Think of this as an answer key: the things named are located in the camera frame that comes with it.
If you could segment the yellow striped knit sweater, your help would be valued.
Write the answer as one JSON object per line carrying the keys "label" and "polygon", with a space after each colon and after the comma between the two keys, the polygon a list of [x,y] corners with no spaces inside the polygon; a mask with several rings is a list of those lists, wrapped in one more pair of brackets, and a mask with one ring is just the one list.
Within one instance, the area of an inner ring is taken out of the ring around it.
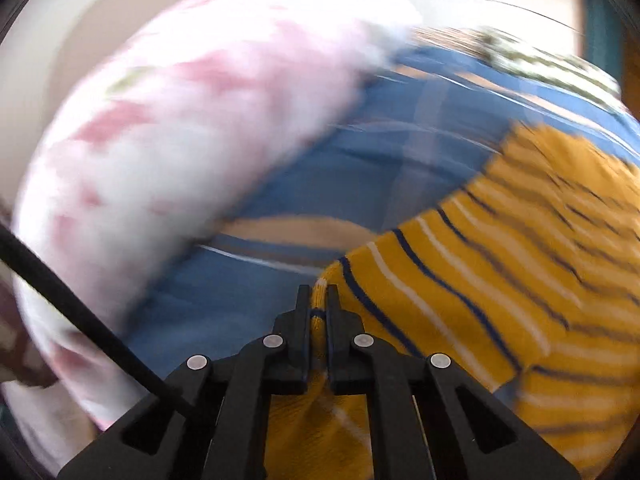
{"label": "yellow striped knit sweater", "polygon": [[448,354],[593,479],[639,414],[639,168],[548,126],[516,126],[439,205],[329,266],[324,293],[412,356]]}

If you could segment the blue plaid bed sheet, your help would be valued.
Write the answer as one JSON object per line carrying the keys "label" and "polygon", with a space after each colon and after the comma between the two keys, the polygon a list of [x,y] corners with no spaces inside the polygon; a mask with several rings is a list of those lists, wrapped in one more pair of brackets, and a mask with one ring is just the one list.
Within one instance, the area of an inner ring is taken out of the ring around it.
{"label": "blue plaid bed sheet", "polygon": [[639,125],[626,110],[609,112],[456,51],[413,50],[367,86],[326,140],[166,270],[132,311],[126,344],[159,375],[194,354],[231,356],[335,259],[471,180],[514,122],[639,159]]}

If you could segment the green white-dotted pillow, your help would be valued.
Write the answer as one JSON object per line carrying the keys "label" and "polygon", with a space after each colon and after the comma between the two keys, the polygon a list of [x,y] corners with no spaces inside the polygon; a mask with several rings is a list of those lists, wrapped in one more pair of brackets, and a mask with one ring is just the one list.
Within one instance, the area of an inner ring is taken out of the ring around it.
{"label": "green white-dotted pillow", "polygon": [[548,52],[497,29],[417,28],[414,38],[472,55],[499,72],[573,92],[611,112],[626,110],[617,80],[577,55]]}

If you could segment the beige round headboard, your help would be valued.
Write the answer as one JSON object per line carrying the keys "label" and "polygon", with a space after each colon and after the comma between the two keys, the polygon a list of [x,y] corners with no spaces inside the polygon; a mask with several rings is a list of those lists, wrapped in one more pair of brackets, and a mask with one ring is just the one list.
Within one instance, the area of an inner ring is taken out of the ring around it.
{"label": "beige round headboard", "polygon": [[1,44],[1,197],[76,82],[179,0],[29,0]]}

